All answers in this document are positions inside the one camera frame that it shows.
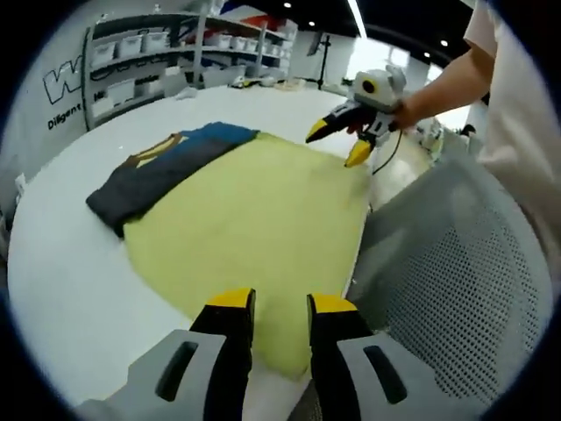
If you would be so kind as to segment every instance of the black cable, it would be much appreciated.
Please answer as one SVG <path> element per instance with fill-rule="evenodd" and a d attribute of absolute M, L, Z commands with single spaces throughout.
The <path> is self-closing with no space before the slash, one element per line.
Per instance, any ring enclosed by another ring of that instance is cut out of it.
<path fill-rule="evenodd" d="M 372 173 L 372 175 L 375 175 L 376 173 L 378 173 L 379 171 L 381 171 L 381 169 L 383 169 L 387 164 L 389 164 L 389 162 L 395 157 L 395 154 L 397 153 L 397 150 L 400 147 L 400 143 L 401 143 L 401 136 L 403 134 L 403 131 L 400 130 L 400 137 L 397 138 L 397 143 L 395 144 L 395 149 L 392 152 L 392 154 L 389 156 L 389 158 L 387 159 L 386 162 L 384 162 L 382 165 L 380 165 L 379 167 L 377 167 L 376 169 L 374 169 L 374 172 Z"/>

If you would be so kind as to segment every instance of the chair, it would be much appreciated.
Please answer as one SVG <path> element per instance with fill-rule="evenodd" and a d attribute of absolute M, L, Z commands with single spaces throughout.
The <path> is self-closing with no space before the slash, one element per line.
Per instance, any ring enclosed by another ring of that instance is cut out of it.
<path fill-rule="evenodd" d="M 347 298 L 484 410 L 548 324 L 551 282 L 512 197 L 468 155 L 424 173 L 366 220 Z"/>

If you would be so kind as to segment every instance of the white sleeve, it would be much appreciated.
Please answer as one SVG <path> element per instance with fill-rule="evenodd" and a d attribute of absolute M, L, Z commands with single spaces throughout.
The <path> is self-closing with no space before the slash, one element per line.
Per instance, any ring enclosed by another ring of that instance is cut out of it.
<path fill-rule="evenodd" d="M 472 20 L 470 20 L 464 39 L 475 44 L 491 57 L 497 54 L 497 41 L 494 37 L 494 22 L 491 13 L 481 0 L 477 0 L 473 9 Z"/>

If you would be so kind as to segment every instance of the human hand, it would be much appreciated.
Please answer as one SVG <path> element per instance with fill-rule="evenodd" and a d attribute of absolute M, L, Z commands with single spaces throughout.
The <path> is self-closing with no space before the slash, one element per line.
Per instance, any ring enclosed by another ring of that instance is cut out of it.
<path fill-rule="evenodd" d="M 421 120 L 420 117 L 415 112 L 415 109 L 411 106 L 409 101 L 407 99 L 403 100 L 394 112 L 392 131 L 408 129 L 409 127 L 415 125 L 419 120 Z M 347 132 L 349 134 L 353 134 L 359 129 L 364 128 L 367 124 L 367 121 L 357 121 L 347 128 Z"/>

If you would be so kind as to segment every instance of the shelf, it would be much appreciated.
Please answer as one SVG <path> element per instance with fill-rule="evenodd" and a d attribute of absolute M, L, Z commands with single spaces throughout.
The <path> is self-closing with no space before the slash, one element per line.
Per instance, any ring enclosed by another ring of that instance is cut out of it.
<path fill-rule="evenodd" d="M 94 27 L 93 39 L 109 37 L 122 32 L 146 28 L 158 28 L 180 23 L 185 18 L 199 18 L 198 13 L 154 13 L 150 15 L 129 16 L 100 22 Z"/>
<path fill-rule="evenodd" d="M 119 117 L 125 114 L 127 111 L 133 110 L 135 108 L 141 107 L 143 105 L 147 105 L 149 103 L 153 103 L 165 97 L 164 91 L 156 92 L 149 95 L 139 96 L 138 98 L 133 98 L 125 103 L 121 103 L 117 107 L 113 107 L 110 111 L 104 112 L 97 117 L 94 117 L 96 121 L 95 126 L 98 127 L 103 123 L 107 123 L 109 120 Z"/>
<path fill-rule="evenodd" d="M 245 50 L 232 50 L 231 48 L 221 48 L 220 46 L 204 46 L 202 48 L 203 53 L 224 53 L 224 54 L 237 54 L 237 55 L 249 55 L 251 57 L 257 57 L 259 53 L 256 51 L 250 52 Z"/>
<path fill-rule="evenodd" d="M 140 53 L 137 55 L 133 55 L 131 57 L 123 57 L 119 59 L 115 59 L 104 63 L 100 66 L 95 66 L 90 69 L 90 76 L 96 75 L 96 73 L 100 73 L 102 71 L 112 70 L 115 67 L 133 63 L 134 61 L 142 61 L 145 59 L 150 59 L 152 57 L 157 57 L 159 55 L 169 55 L 169 54 L 183 54 L 183 53 L 194 53 L 195 46 L 178 46 L 177 48 L 168 48 L 167 50 L 156 51 L 151 53 Z"/>
<path fill-rule="evenodd" d="M 279 55 L 265 54 L 265 53 L 263 53 L 263 58 L 264 59 L 273 59 L 273 60 L 280 60 L 281 59 L 281 57 Z"/>
<path fill-rule="evenodd" d="M 242 37 L 255 37 L 261 34 L 261 28 L 248 25 L 237 20 L 221 18 L 219 16 L 207 16 L 206 26 L 213 29 L 225 29 L 228 32 L 235 32 Z"/>
<path fill-rule="evenodd" d="M 265 34 L 266 38 L 268 39 L 272 39 L 272 40 L 280 40 L 280 41 L 286 41 L 288 40 L 287 35 L 282 33 L 282 32 L 275 32 L 275 31 L 270 31 L 270 30 L 266 30 L 266 34 Z"/>

